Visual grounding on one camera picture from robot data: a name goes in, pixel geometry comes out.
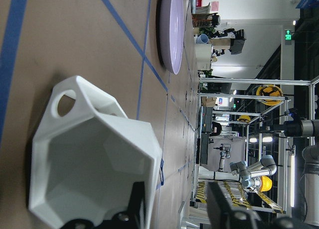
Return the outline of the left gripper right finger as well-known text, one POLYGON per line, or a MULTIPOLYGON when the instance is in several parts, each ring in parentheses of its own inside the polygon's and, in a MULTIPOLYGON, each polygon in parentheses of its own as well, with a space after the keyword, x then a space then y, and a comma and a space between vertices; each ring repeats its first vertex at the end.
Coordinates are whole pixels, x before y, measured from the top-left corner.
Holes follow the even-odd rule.
POLYGON ((232 206, 218 183, 207 185, 207 213, 214 229, 307 229, 308 225, 290 217, 280 217, 269 225, 251 209, 232 206))

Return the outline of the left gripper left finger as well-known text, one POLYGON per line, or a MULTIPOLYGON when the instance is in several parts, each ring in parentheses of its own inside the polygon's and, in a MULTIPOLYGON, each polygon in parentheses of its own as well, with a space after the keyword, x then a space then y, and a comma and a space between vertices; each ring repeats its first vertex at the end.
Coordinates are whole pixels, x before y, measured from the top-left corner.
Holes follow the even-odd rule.
POLYGON ((62 229, 145 229, 146 197, 145 183, 135 182, 132 187, 126 211, 118 212, 110 220, 103 220, 95 226, 85 219, 74 219, 67 222, 62 229))

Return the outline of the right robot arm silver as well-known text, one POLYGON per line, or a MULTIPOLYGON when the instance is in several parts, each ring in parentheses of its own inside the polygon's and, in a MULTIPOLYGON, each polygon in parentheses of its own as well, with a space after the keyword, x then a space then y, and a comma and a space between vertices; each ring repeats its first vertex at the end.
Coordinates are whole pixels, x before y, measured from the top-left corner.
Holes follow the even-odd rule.
POLYGON ((286 137, 314 137, 315 145, 307 146, 302 151, 305 161, 304 174, 319 174, 319 120, 301 119, 296 108, 290 108, 284 112, 284 116, 290 115, 293 120, 285 121, 283 124, 270 126, 270 131, 283 131, 286 137))

